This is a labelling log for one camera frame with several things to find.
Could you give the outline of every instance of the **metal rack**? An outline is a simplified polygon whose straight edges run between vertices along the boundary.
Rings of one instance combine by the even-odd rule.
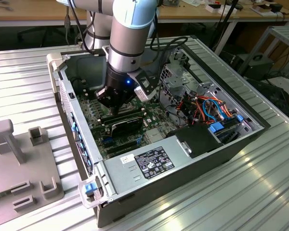
[[[190,38],[186,45],[271,128],[226,164],[101,230],[289,229],[289,119],[200,40]],[[63,199],[0,225],[0,230],[98,230],[93,210],[80,200],[78,169],[46,65],[48,53],[78,49],[0,51],[0,118],[13,118],[18,133],[33,124],[47,129],[65,192]],[[190,68],[207,80],[198,65],[191,62]]]
[[[289,26],[269,26],[265,30],[265,32],[263,33],[263,35],[261,36],[259,41],[254,46],[254,48],[250,52],[250,54],[247,57],[247,59],[244,61],[242,66],[239,68],[239,70],[238,70],[239,74],[243,73],[243,71],[246,69],[246,67],[248,66],[250,61],[255,56],[256,52],[264,44],[264,42],[266,41],[266,39],[268,38],[269,35],[273,35],[275,37],[275,39],[273,40],[273,42],[270,44],[270,46],[264,52],[265,56],[269,56],[270,55],[270,53],[272,52],[273,48],[276,46],[278,41],[282,41],[282,42],[284,42],[285,44],[287,44],[289,46]]]

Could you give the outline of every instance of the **power supply label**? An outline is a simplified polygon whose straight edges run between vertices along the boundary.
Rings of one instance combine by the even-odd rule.
[[[174,168],[174,164],[161,146],[135,156],[135,160],[146,179]]]

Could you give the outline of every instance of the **wooden desk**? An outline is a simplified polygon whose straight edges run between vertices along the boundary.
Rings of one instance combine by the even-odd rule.
[[[55,0],[9,0],[10,7],[14,11],[10,12],[0,9],[0,26],[54,26],[63,25],[66,15],[66,7]],[[263,17],[250,9],[250,5],[244,5],[242,11],[230,17],[229,26],[225,31],[215,53],[219,54],[231,35],[238,22],[275,22],[287,21],[289,26],[289,15]],[[221,15],[210,13],[205,10],[204,5],[197,7],[181,2],[179,7],[161,6],[159,8],[159,23],[205,23],[218,22]],[[86,24],[86,12],[76,9],[80,23]],[[75,24],[72,13],[71,24]]]

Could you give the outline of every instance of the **robotic arm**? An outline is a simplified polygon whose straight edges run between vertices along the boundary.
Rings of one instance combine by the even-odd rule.
[[[155,87],[140,68],[140,64],[155,17],[157,0],[68,0],[68,2],[72,7],[96,12],[94,37],[97,43],[94,48],[107,45],[110,35],[109,48],[106,50],[108,56],[105,85],[96,92],[98,101],[112,108],[113,114],[117,114],[119,108],[135,95],[141,101],[151,99],[156,94]],[[92,33],[88,33],[85,38],[87,44],[90,41]]]

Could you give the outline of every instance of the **motherboard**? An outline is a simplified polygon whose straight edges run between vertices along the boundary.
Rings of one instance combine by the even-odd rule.
[[[157,98],[145,103],[135,98],[118,115],[96,99],[80,95],[78,101],[104,159],[162,140],[177,129]]]

